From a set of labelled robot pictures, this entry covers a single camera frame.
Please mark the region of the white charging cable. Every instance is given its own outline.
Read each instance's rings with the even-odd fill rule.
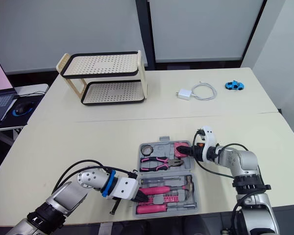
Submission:
[[[208,97],[208,98],[202,98],[202,97],[196,95],[194,93],[194,90],[195,90],[195,88],[200,87],[200,86],[209,87],[212,90],[213,95],[211,97]],[[193,86],[193,88],[192,88],[192,96],[195,97],[196,99],[199,99],[199,100],[211,100],[211,99],[216,98],[217,94],[218,93],[217,93],[216,89],[213,86],[211,86],[209,83],[206,83],[206,82],[199,82],[199,84]]]
[[[197,87],[200,87],[200,86],[206,86],[206,87],[209,87],[211,90],[212,90],[212,93],[213,95],[211,97],[208,97],[208,98],[202,98],[198,95],[195,94],[194,90],[197,88]],[[199,82],[199,84],[195,85],[192,87],[192,90],[185,90],[185,89],[181,89],[179,92],[176,93],[176,96],[178,98],[181,98],[181,99],[186,99],[186,100],[189,100],[191,98],[191,96],[195,97],[196,99],[198,100],[212,100],[214,98],[217,97],[217,91],[216,89],[211,86],[209,83],[206,83],[206,82]]]

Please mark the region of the white desk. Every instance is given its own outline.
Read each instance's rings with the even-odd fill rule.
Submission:
[[[143,103],[85,106],[63,78],[58,76],[30,122],[136,120],[278,112],[249,68],[146,71],[146,80],[148,98]],[[225,83],[233,80],[243,82],[245,89],[227,90]],[[216,99],[199,101],[192,98],[187,101],[175,96],[181,88],[190,90],[200,81],[208,82],[216,88]],[[202,96],[211,95],[207,87],[197,88],[196,92]]]
[[[47,92],[48,88],[49,88],[49,86],[47,84],[37,84],[37,85],[29,85],[29,86],[23,86],[23,87],[15,87],[14,89],[18,95],[24,95],[24,94],[34,93],[34,92]],[[11,105],[6,110],[6,112],[8,110],[10,110],[10,108],[13,106],[15,101],[16,100],[14,100],[11,103]],[[14,129],[19,129],[19,128],[23,128],[23,126],[4,127],[4,128],[0,128],[0,131],[14,130]],[[3,133],[0,133],[0,140],[4,141],[8,145],[12,145],[12,143],[14,141],[13,139],[9,138],[8,136],[6,136]]]
[[[0,226],[15,225],[41,205],[73,162],[96,159],[132,170],[141,143],[165,135],[176,141],[192,140],[203,125],[214,128],[220,144],[238,142],[257,155],[264,181],[272,186],[268,191],[272,206],[294,204],[294,133],[279,113],[80,123],[47,120],[25,126],[0,167]],[[229,173],[212,164],[207,167]],[[230,179],[199,167],[193,173],[198,181],[200,213],[233,209],[236,191]],[[112,216],[113,203],[90,192],[67,224],[135,219],[132,202],[122,200]]]

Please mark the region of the perforated shelf tray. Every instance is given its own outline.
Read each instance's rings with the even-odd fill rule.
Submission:
[[[140,103],[144,100],[140,80],[91,82],[81,99],[85,105]]]
[[[127,51],[74,54],[60,74],[68,79],[135,76],[138,72],[137,53]]]

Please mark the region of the pink pliers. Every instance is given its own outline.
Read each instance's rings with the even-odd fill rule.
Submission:
[[[140,171],[159,171],[159,170],[167,170],[170,166],[180,166],[184,163],[183,160],[180,159],[172,159],[169,160],[167,157],[149,157],[141,159],[141,163],[150,162],[150,161],[157,161],[163,162],[164,164],[160,166],[156,166],[153,168],[143,168],[141,167]]]

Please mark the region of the gray wall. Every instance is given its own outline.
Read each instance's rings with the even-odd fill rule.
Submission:
[[[135,0],[0,0],[6,72],[52,70],[67,52],[141,50]]]
[[[294,0],[285,1],[259,57],[250,65],[294,131]]]
[[[284,3],[285,0],[267,1],[241,67],[254,67]]]
[[[149,0],[156,62],[239,60],[263,0]]]

